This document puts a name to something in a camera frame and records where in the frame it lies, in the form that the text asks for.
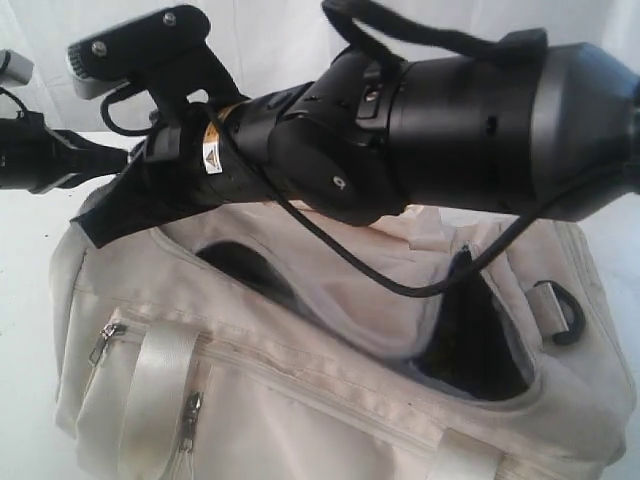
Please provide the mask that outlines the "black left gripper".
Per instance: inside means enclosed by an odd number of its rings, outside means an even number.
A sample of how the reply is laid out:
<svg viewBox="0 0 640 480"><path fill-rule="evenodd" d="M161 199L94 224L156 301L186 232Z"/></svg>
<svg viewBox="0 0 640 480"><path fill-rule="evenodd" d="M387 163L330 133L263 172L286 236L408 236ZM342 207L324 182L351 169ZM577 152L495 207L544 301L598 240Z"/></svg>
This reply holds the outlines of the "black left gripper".
<svg viewBox="0 0 640 480"><path fill-rule="evenodd" d="M29 193L72 189L91 178L118 174L129 163L127 150L94 143L71 130L52 130L42 113L28 112L27 119L38 140Z"/></svg>

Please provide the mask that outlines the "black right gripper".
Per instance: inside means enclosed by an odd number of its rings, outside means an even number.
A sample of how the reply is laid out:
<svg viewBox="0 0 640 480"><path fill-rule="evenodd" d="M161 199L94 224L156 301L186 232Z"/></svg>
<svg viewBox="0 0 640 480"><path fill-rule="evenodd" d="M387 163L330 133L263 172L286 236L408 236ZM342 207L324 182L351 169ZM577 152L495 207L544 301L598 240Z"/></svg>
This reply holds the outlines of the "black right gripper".
<svg viewBox="0 0 640 480"><path fill-rule="evenodd" d="M162 120L139 154L72 220L96 248L240 201L240 165L220 127L240 107L195 102L179 126Z"/></svg>

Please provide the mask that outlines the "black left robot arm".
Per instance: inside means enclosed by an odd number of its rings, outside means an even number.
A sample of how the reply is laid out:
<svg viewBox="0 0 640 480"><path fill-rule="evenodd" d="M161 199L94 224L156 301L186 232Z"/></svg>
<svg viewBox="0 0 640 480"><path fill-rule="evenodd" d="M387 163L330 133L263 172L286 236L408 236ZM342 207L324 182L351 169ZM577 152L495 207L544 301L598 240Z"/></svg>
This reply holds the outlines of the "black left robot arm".
<svg viewBox="0 0 640 480"><path fill-rule="evenodd" d="M117 174L129 153L87 140L71 130L53 130L41 113L26 111L1 120L1 188L45 194L72 189Z"/></svg>

